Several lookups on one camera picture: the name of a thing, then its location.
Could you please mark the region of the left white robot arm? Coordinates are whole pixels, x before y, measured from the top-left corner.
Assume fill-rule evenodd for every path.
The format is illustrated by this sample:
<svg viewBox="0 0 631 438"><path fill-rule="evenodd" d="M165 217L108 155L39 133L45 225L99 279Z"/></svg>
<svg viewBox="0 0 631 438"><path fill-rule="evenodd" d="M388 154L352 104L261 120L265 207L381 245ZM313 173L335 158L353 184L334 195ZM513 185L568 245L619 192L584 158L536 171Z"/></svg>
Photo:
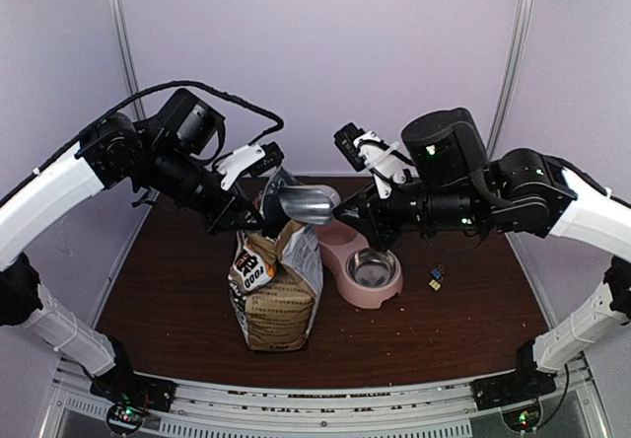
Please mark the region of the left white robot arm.
<svg viewBox="0 0 631 438"><path fill-rule="evenodd" d="M142 383L124 346L91 328L47 286L100 284L110 258L105 239L123 223L97 197L122 183L200 215L209 234L258 227L261 216L239 187L282 155L256 136L224 149L224 117L203 100L208 87L172 81L171 96L152 116L132 120L116 105L89 123L1 201L1 323L38 336L74 359L95 386L133 402Z"/></svg>

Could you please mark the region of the pink double pet bowl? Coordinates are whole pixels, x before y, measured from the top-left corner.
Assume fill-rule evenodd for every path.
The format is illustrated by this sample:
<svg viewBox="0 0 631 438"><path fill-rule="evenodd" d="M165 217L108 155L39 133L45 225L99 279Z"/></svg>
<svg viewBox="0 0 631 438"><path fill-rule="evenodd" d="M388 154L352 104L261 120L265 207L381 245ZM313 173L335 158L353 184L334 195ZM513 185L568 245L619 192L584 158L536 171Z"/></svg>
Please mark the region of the pink double pet bowl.
<svg viewBox="0 0 631 438"><path fill-rule="evenodd" d="M316 226L315 232L322 262L346 302L360 309L375 310L401 294L402 267L392 252L370 248L363 235L338 221Z"/></svg>

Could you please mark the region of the right aluminium frame post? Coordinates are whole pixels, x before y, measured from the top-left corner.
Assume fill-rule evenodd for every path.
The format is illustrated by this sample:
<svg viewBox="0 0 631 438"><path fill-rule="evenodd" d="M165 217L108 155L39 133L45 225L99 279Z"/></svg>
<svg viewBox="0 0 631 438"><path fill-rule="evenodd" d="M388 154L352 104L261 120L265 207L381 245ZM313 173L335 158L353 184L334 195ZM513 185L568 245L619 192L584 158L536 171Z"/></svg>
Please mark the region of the right aluminium frame post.
<svg viewBox="0 0 631 438"><path fill-rule="evenodd" d="M508 119L512 97L517 85L520 64L526 48L533 3L534 0L517 0L504 75L486 144L489 157L493 157L496 154Z"/></svg>

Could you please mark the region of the dog food bag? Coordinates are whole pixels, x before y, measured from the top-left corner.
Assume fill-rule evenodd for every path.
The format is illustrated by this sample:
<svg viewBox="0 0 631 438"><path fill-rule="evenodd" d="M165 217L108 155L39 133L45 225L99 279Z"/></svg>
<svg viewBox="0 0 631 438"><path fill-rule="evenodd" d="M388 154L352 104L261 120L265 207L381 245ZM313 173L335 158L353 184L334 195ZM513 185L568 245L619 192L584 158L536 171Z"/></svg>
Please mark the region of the dog food bag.
<svg viewBox="0 0 631 438"><path fill-rule="evenodd" d="M238 231L228 271L231 304L246 347L290 352L308 341L323 290L323 265L316 227L283 218L279 189L300 182L275 170L254 206L272 227Z"/></svg>

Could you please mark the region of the metal food scoop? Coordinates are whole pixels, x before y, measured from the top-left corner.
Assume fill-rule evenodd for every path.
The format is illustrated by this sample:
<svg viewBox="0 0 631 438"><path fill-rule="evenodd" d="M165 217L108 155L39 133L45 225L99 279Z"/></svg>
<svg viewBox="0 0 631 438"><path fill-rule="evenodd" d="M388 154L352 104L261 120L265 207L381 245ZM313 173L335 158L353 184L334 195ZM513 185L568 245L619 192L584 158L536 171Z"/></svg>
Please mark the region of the metal food scoop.
<svg viewBox="0 0 631 438"><path fill-rule="evenodd" d="M341 197L329 185L286 185L279 190L279 202L290 219L326 225L334 220L333 211L341 203Z"/></svg>

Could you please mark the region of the left aluminium frame post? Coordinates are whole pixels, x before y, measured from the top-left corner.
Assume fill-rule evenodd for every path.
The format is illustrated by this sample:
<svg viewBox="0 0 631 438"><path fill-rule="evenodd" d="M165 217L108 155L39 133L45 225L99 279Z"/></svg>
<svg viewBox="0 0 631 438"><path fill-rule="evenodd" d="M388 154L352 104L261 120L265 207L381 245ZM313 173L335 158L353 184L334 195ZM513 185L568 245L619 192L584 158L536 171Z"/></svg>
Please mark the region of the left aluminium frame post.
<svg viewBox="0 0 631 438"><path fill-rule="evenodd" d="M126 25L123 0L108 0L110 13L117 40L124 82L130 96L140 91L137 73L133 61L132 49Z"/></svg>

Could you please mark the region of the gold binder clip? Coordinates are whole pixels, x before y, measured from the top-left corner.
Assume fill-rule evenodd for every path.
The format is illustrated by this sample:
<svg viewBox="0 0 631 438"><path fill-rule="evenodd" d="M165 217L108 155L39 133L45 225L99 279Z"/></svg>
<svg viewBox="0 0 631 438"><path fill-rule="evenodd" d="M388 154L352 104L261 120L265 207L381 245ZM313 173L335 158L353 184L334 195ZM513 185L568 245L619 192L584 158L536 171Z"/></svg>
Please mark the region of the gold binder clip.
<svg viewBox="0 0 631 438"><path fill-rule="evenodd" d="M431 281L429 282L429 286L430 286L433 290L435 290L435 291L439 291L439 290L441 289L441 287L442 287L442 284L441 284L440 282L436 281L436 280L431 280Z"/></svg>

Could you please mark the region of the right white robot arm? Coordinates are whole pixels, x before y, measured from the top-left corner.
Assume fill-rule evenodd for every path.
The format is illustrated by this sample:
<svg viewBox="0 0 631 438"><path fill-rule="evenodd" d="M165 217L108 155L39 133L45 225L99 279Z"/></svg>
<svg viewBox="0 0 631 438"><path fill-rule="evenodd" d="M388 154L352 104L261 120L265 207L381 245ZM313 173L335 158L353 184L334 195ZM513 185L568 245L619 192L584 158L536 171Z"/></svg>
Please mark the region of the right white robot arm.
<svg viewBox="0 0 631 438"><path fill-rule="evenodd" d="M372 181L345 199L335 218L380 251L407 231L423 239L460 231L573 239L611 256L594 294L550 332L523 345L506 378L527 399L609 328L630 319L630 206L562 158L518 148L490 160L471 113L441 109L408 123L402 147L346 124L334 143Z"/></svg>

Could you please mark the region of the aluminium frame post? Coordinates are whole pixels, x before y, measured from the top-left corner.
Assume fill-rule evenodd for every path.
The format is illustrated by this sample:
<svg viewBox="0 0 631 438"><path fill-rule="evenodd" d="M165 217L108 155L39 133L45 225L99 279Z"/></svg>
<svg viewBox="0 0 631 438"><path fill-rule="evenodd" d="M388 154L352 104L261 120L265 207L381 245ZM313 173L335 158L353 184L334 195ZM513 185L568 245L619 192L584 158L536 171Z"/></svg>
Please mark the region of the aluminium frame post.
<svg viewBox="0 0 631 438"><path fill-rule="evenodd" d="M504 75L486 144L489 157L493 157L496 154L508 119L512 97L517 85L520 64L526 48L533 3L534 0L517 0Z"/></svg>
<svg viewBox="0 0 631 438"><path fill-rule="evenodd" d="M137 73L133 61L132 49L126 25L123 0L108 0L110 13L117 40L124 82L130 96L140 91Z"/></svg>

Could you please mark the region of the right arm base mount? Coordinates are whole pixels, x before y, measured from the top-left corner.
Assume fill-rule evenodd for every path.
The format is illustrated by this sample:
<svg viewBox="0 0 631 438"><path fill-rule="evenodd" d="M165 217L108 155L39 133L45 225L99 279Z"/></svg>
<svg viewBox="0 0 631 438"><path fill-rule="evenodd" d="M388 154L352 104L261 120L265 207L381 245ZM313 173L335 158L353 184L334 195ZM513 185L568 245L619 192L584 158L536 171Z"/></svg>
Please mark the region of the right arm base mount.
<svg viewBox="0 0 631 438"><path fill-rule="evenodd" d="M524 435L544 424L540 399L557 390L556 376L519 363L514 371L476 379L470 387L478 411L499 408L504 425Z"/></svg>

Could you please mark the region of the blue binder clip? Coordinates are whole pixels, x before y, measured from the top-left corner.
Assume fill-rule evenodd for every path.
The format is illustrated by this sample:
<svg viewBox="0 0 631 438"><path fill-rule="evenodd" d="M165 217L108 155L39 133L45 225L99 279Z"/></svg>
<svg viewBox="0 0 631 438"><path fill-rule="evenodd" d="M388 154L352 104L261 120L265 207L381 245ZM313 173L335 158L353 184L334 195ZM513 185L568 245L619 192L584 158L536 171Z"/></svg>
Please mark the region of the blue binder clip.
<svg viewBox="0 0 631 438"><path fill-rule="evenodd" d="M431 270L432 278L436 281L441 281L443 279L444 267L439 265Z"/></svg>

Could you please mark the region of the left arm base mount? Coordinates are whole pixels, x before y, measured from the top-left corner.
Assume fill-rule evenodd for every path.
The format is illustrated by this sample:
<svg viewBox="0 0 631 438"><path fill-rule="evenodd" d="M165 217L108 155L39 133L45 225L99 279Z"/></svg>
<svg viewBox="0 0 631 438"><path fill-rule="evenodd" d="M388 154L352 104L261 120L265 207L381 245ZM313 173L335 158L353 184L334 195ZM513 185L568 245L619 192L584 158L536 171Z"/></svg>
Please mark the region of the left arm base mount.
<svg viewBox="0 0 631 438"><path fill-rule="evenodd" d="M105 425L118 436L129 436L147 425L157 425L157 412L169 412L175 399L176 383L166 379L138 375L137 391L115 392L100 378L91 378L90 393L107 399Z"/></svg>

